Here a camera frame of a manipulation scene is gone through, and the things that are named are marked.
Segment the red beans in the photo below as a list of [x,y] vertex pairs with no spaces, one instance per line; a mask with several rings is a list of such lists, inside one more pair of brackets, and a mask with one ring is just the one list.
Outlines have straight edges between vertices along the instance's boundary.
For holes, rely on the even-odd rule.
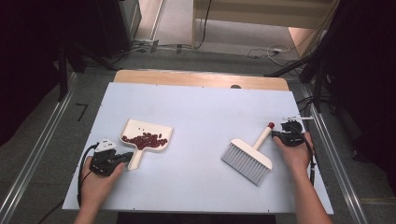
[[135,144],[137,149],[142,150],[144,147],[159,147],[165,145],[168,140],[166,138],[161,139],[162,134],[151,134],[143,133],[143,135],[137,136],[135,138],[129,139],[127,136],[123,135],[121,140],[124,142]]

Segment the cable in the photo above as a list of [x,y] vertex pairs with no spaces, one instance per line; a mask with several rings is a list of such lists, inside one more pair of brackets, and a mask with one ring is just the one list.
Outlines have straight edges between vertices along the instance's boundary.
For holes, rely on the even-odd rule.
[[[292,63],[292,62],[299,62],[299,60],[289,60],[289,61],[286,62],[285,66],[287,66],[289,63]],[[299,75],[301,74],[301,73],[299,73],[297,70],[301,70],[301,71],[303,72],[304,67],[303,67],[303,68],[294,68],[294,69],[293,69],[293,71],[294,71],[297,75],[292,74],[291,71],[289,71],[288,73],[289,73],[291,76],[293,76],[293,77],[297,77],[297,76],[299,76]]]
[[[79,180],[80,180],[80,177],[81,177],[81,174],[82,174],[82,167],[84,166],[85,158],[87,157],[88,152],[89,152],[91,149],[96,148],[98,145],[99,145],[99,143],[97,143],[96,145],[90,146],[90,147],[85,151],[84,156],[83,156],[82,159],[81,159],[81,163],[80,163],[80,166],[79,166],[79,173],[78,173],[78,205],[79,205],[79,206],[81,206],[81,196],[80,196],[80,195],[81,195],[82,183],[84,183],[85,178],[87,178],[87,176],[90,175],[91,172],[92,172],[92,171],[90,171],[89,173],[87,173],[87,174],[84,176],[84,178],[81,180],[81,182],[80,182]],[[63,199],[60,203],[58,203],[57,205],[55,205],[46,215],[44,215],[44,216],[40,219],[40,221],[37,222],[37,224],[43,223],[43,222],[47,219],[47,217],[49,217],[49,216],[50,216],[56,209],[58,209],[63,203],[64,203],[64,199]]]
[[97,146],[99,145],[99,143],[90,146],[89,148],[87,148],[87,150],[85,151],[84,155],[81,158],[81,162],[79,164],[79,172],[78,172],[78,195],[77,195],[77,201],[78,201],[78,206],[81,206],[81,188],[82,188],[82,181],[81,180],[81,175],[82,175],[82,169],[84,168],[84,163],[85,163],[85,158],[87,157],[88,152],[91,151],[91,149],[97,148]]
[[59,202],[58,204],[56,204],[46,215],[44,215],[38,222],[37,224],[41,224],[43,223],[47,217],[49,217],[56,209],[58,209],[62,204],[64,203],[64,199]]
[[317,26],[314,30],[312,30],[312,32],[309,34],[309,36],[307,36],[300,44],[298,44],[298,45],[296,45],[294,48],[292,48],[292,49],[296,49],[296,48],[298,48],[298,47],[300,47],[316,30],[318,30],[319,28],[321,28],[321,27],[323,27],[323,25],[328,21],[328,19],[330,18],[330,15],[332,15],[332,13],[333,13],[333,11],[334,11],[334,9],[335,9],[335,6],[336,6],[337,4],[334,4],[333,6],[332,6],[332,10],[330,10],[330,12],[329,12],[329,14],[327,14],[327,16],[326,16],[326,19],[324,20],[324,22],[323,23],[321,23],[319,26]]
[[310,157],[310,174],[309,174],[309,180],[311,181],[312,186],[314,186],[315,183],[315,166],[316,164],[314,163],[314,150],[312,149],[311,145],[309,145],[308,140],[306,140],[305,136],[300,133],[299,130],[297,130],[296,128],[292,127],[291,125],[289,126],[290,128],[292,128],[294,130],[295,133],[299,134],[305,141],[305,145],[308,148],[308,153],[309,153],[309,157]]
[[277,44],[273,44],[273,45],[271,45],[270,47],[267,48],[267,55],[268,55],[268,58],[270,58],[271,61],[273,61],[273,62],[276,63],[277,65],[280,65],[280,66],[282,66],[282,67],[285,66],[285,64],[281,64],[281,63],[279,63],[279,62],[277,62],[277,61],[275,61],[275,60],[273,59],[273,56],[275,56],[275,55],[273,55],[273,56],[270,55],[269,49],[270,49],[272,46],[283,46],[283,47],[286,47],[286,48],[288,49],[288,50],[286,50],[286,51],[275,51],[275,52],[276,52],[275,55],[277,55],[277,54],[279,54],[279,53],[281,53],[281,52],[288,53],[288,52],[291,51],[291,49],[290,49],[288,46],[286,46],[286,45],[277,45]]
[[264,54],[262,54],[262,55],[259,55],[259,56],[250,56],[250,53],[252,52],[252,51],[256,51],[256,50],[265,50],[265,49],[251,49],[248,53],[247,53],[247,57],[248,58],[250,58],[250,59],[259,59],[259,58],[261,58],[262,56],[264,56]]
[[207,22],[207,17],[209,16],[209,10],[210,10],[210,6],[212,5],[212,0],[209,1],[209,6],[207,7],[207,11],[206,11],[206,17],[205,17],[205,23],[204,23],[204,36],[202,37],[202,41],[201,44],[194,49],[198,49],[202,46],[202,44],[204,43],[205,40],[205,33],[206,33],[206,22]]
[[[330,97],[330,96],[323,96],[323,95],[321,95],[320,97],[325,97],[325,98],[322,98],[322,99],[320,100],[321,102],[325,102],[325,103],[327,103],[329,106],[332,104],[332,101],[331,101],[330,99],[327,99],[327,97]],[[304,116],[305,116],[305,117],[310,117],[310,116],[311,116],[311,115],[310,115],[310,111],[311,111],[311,106],[312,106],[313,101],[314,101],[313,99],[314,99],[313,96],[308,96],[308,97],[305,97],[304,99],[299,100],[299,101],[296,102],[297,104],[300,104],[300,103],[306,101],[305,106],[304,106],[302,109],[300,109],[300,112],[304,110]],[[306,127],[306,130],[307,130],[308,132],[310,132],[310,130],[309,130],[309,119],[303,120],[303,122],[305,122],[304,126]],[[313,154],[313,157],[315,157],[315,160],[316,160],[316,162],[317,162],[316,165],[317,165],[318,168],[320,169],[318,154],[317,154],[317,153],[314,153],[314,154]]]

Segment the brush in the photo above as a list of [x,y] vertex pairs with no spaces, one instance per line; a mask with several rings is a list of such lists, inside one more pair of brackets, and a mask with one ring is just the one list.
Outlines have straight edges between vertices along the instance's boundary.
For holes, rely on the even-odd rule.
[[274,123],[269,123],[253,147],[240,139],[233,139],[229,149],[221,159],[255,185],[259,186],[265,174],[272,169],[272,163],[258,149],[273,130],[274,126]]

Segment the wooden table edge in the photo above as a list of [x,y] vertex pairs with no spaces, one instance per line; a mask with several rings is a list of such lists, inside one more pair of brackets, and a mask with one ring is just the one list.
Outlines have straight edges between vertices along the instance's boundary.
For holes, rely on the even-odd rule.
[[247,90],[289,91],[288,83],[281,77],[251,77],[209,72],[120,70],[113,82],[215,88],[236,86]]

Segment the dustpan handle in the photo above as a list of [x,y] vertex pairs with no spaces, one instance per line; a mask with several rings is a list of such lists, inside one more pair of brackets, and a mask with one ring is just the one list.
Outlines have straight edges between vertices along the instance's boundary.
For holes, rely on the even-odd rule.
[[134,170],[137,169],[137,167],[139,167],[139,163],[140,163],[140,158],[142,157],[143,154],[143,150],[139,150],[136,148],[136,150],[134,151],[134,155],[131,158],[131,161],[128,164],[128,170]]
[[275,124],[273,122],[269,123],[268,126],[262,131],[259,139],[257,139],[256,143],[254,144],[253,148],[259,150],[260,146],[264,142],[265,138],[267,138],[268,134],[273,130]]

